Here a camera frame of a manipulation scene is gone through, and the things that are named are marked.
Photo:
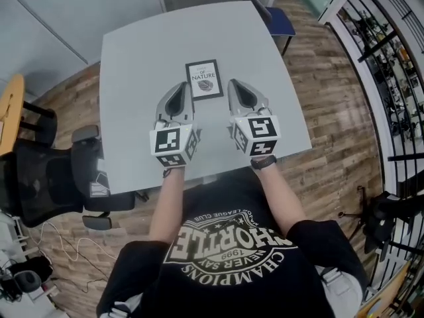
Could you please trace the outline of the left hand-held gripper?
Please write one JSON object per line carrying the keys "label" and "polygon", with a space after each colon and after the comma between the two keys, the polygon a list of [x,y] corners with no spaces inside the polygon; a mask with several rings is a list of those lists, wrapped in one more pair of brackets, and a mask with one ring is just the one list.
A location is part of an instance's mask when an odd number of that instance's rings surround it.
{"label": "left hand-held gripper", "polygon": [[184,167],[197,151],[201,129],[194,121],[191,86],[183,81],[169,89],[156,108],[150,152],[165,168]]}

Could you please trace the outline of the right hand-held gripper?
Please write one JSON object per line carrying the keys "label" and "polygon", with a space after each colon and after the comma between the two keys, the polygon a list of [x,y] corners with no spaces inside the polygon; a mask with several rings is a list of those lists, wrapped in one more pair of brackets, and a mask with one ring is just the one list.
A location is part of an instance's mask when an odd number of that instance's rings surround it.
{"label": "right hand-held gripper", "polygon": [[268,99],[251,85],[231,79],[228,84],[230,136],[236,148],[249,158],[273,155],[280,125]]}

